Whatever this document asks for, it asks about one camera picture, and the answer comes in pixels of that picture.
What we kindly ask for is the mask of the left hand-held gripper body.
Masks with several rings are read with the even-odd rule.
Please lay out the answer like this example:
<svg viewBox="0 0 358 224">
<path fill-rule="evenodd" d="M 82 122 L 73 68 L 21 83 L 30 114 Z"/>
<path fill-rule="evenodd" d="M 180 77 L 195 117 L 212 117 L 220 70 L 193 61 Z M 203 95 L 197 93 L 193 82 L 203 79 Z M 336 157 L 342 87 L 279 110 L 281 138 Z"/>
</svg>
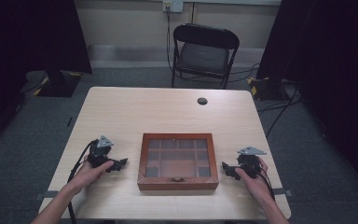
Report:
<svg viewBox="0 0 358 224">
<path fill-rule="evenodd" d="M 93 168 L 99 167 L 109 161 L 107 154 L 110 152 L 113 144 L 114 143 L 104 135 L 90 142 L 87 161 Z"/>
</svg>

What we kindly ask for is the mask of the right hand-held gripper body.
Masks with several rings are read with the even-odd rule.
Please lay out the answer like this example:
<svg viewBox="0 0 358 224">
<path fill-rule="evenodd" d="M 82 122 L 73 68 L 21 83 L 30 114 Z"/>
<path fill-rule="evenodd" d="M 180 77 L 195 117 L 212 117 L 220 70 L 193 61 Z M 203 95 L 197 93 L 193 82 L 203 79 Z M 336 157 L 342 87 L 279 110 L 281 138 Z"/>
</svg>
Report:
<svg viewBox="0 0 358 224">
<path fill-rule="evenodd" d="M 256 147 L 245 147 L 238 150 L 238 164 L 241 169 L 251 178 L 256 178 L 261 172 L 258 155 L 266 155 L 266 152 Z"/>
</svg>

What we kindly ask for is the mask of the wooden box with glass lid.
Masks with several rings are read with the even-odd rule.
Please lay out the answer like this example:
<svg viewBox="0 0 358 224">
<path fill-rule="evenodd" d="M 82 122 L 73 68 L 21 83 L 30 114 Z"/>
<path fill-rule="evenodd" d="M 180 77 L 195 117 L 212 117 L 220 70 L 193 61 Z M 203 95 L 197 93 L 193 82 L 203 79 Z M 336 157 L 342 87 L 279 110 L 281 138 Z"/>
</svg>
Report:
<svg viewBox="0 0 358 224">
<path fill-rule="evenodd" d="M 210 133 L 145 133 L 140 190 L 215 190 L 219 184 Z"/>
</svg>

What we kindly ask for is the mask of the person's right hand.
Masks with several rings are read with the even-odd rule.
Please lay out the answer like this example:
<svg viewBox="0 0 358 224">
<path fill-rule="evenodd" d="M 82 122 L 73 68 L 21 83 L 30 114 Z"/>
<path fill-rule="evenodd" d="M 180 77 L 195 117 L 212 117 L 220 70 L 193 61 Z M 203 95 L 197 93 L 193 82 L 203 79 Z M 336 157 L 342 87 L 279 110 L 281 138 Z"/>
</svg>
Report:
<svg viewBox="0 0 358 224">
<path fill-rule="evenodd" d="M 259 203 L 266 200 L 272 199 L 271 190 L 268 182 L 267 170 L 268 167 L 261 158 L 258 158 L 261 166 L 261 172 L 256 178 L 248 176 L 241 168 L 236 168 L 235 171 L 241 177 L 241 180 L 249 190 L 250 194 Z"/>
</svg>

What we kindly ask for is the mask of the person's left hand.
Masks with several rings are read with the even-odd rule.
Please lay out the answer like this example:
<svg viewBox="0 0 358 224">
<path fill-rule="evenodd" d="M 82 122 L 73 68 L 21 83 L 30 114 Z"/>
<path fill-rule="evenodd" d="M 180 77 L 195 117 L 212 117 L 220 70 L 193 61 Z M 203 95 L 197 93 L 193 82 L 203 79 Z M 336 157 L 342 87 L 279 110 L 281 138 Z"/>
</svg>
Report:
<svg viewBox="0 0 358 224">
<path fill-rule="evenodd" d="M 105 171 L 113 165 L 114 163 L 112 161 L 106 161 L 102 165 L 93 168 L 91 163 L 88 161 L 88 157 L 85 157 L 82 166 L 76 172 L 73 179 L 68 183 L 70 191 L 73 195 L 77 195 L 83 188 L 100 178 Z"/>
</svg>

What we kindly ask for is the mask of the black stand base striped tape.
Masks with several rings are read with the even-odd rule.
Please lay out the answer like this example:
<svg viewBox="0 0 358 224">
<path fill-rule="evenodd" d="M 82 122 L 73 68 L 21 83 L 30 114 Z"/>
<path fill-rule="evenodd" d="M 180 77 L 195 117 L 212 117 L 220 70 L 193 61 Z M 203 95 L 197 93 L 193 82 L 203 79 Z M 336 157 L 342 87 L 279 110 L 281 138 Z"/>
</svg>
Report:
<svg viewBox="0 0 358 224">
<path fill-rule="evenodd" d="M 275 83 L 268 77 L 256 79 L 250 77 L 247 79 L 250 92 L 256 100 L 259 101 L 288 101 L 289 95 L 282 83 Z"/>
<path fill-rule="evenodd" d="M 67 97 L 70 98 L 82 76 L 78 73 L 51 70 L 47 77 L 34 92 L 39 97 Z"/>
</svg>

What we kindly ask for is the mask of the black folding chair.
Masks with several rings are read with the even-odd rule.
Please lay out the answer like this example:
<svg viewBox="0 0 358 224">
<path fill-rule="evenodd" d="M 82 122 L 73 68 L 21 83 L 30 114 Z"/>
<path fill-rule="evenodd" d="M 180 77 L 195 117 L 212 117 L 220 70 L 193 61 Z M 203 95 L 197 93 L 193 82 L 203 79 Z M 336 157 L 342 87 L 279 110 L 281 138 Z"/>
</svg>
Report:
<svg viewBox="0 0 358 224">
<path fill-rule="evenodd" d="M 174 52 L 172 87 L 176 73 L 212 77 L 227 87 L 239 38 L 231 31 L 195 23 L 185 23 L 173 30 Z"/>
</svg>

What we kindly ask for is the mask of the dark curtain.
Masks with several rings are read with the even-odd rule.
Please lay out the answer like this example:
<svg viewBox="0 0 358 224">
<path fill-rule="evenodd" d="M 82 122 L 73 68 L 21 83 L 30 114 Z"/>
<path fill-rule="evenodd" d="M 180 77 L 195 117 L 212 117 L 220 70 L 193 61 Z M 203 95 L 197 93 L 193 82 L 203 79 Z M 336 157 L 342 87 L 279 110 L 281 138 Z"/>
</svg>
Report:
<svg viewBox="0 0 358 224">
<path fill-rule="evenodd" d="M 281 0 L 256 76 L 298 82 L 358 174 L 358 0 Z"/>
<path fill-rule="evenodd" d="M 0 0 L 0 131 L 31 71 L 91 72 L 75 0 Z"/>
</svg>

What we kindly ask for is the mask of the dark table bracket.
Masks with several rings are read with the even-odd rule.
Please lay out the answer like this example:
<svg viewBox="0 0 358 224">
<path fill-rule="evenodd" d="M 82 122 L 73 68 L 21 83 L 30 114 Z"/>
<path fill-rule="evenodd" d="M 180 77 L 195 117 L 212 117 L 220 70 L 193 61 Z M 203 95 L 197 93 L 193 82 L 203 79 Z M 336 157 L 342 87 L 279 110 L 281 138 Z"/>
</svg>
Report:
<svg viewBox="0 0 358 224">
<path fill-rule="evenodd" d="M 41 193 L 36 193 L 34 199 L 37 201 L 43 201 L 45 198 L 54 198 L 58 194 L 57 190 L 46 190 Z"/>
<path fill-rule="evenodd" d="M 284 189 L 284 188 L 273 189 L 273 193 L 274 195 L 284 194 L 286 197 L 294 196 L 294 193 L 290 189 Z"/>
</svg>

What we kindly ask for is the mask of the white wall socket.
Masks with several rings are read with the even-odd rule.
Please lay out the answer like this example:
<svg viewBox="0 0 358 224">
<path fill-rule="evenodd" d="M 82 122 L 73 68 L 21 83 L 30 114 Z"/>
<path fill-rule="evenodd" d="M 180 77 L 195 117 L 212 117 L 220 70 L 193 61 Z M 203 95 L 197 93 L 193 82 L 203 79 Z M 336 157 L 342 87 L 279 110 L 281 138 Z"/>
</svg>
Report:
<svg viewBox="0 0 358 224">
<path fill-rule="evenodd" d="M 182 0 L 163 0 L 162 10 L 164 12 L 182 13 L 184 2 Z"/>
</svg>

